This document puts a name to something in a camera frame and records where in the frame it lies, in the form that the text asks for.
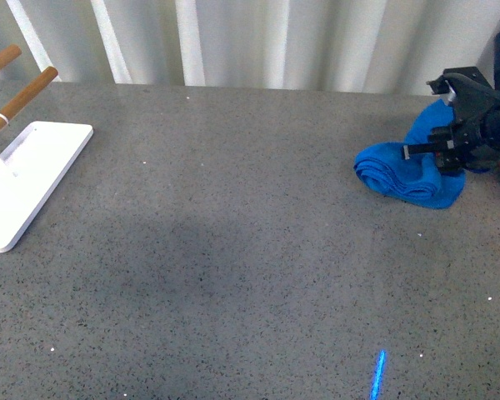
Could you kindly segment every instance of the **wooden dowel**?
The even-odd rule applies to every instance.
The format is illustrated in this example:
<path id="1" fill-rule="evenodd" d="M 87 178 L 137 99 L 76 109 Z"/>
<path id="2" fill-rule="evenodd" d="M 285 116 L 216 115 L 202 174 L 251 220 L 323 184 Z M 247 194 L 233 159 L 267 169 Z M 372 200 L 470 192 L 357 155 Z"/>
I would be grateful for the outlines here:
<path id="1" fill-rule="evenodd" d="M 8 120 L 12 120 L 28 103 L 30 103 L 48 84 L 58 75 L 58 70 L 48 67 L 33 79 L 21 92 L 6 104 L 0 113 Z M 0 117 L 0 129 L 7 124 Z"/>
<path id="2" fill-rule="evenodd" d="M 20 56 L 22 53 L 21 49 L 19 46 L 16 44 L 12 44 L 10 46 L 7 46 L 0 52 L 0 70 L 4 68 L 6 65 L 8 65 L 11 61 L 13 61 L 15 58 Z"/>

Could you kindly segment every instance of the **speckled countertop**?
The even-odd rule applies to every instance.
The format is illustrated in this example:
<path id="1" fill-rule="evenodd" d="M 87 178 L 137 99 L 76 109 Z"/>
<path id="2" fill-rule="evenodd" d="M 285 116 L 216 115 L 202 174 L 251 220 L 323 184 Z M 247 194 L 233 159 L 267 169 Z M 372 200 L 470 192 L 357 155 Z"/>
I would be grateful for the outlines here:
<path id="1" fill-rule="evenodd" d="M 0 254 L 0 399 L 366 399 L 382 349 L 381 399 L 500 398 L 500 186 L 433 211 L 352 170 L 433 100 L 53 83 L 0 148 L 94 136 Z"/>

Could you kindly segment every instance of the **white curtain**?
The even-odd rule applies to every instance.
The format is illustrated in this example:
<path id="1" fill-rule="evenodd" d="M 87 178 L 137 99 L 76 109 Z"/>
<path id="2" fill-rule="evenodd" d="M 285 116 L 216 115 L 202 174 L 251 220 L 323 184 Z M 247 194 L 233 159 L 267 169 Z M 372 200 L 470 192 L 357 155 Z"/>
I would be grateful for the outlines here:
<path id="1" fill-rule="evenodd" d="M 0 0 L 0 79 L 429 94 L 493 81 L 500 0 Z"/>

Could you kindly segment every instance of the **white base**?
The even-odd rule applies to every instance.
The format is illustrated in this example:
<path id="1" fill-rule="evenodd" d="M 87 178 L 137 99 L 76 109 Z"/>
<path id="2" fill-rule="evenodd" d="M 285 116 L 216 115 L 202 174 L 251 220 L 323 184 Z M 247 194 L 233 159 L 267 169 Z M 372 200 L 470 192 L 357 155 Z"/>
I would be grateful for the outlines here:
<path id="1" fill-rule="evenodd" d="M 15 176 L 0 169 L 0 253 L 15 246 L 92 135 L 90 125 L 32 122 L 3 151 Z"/>

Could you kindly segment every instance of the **folded towel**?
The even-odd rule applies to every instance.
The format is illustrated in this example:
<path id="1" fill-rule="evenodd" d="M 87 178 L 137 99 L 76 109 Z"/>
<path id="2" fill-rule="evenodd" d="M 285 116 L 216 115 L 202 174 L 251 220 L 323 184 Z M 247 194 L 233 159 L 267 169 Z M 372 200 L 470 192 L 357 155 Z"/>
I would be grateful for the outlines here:
<path id="1" fill-rule="evenodd" d="M 404 142 L 385 142 L 360 152 L 354 170 L 369 188 L 426 208 L 448 208 L 465 186 L 465 172 L 441 174 L 433 154 L 402 160 L 404 144 L 427 143 L 434 127 L 448 125 L 453 110 L 442 100 L 428 106 L 413 123 Z"/>

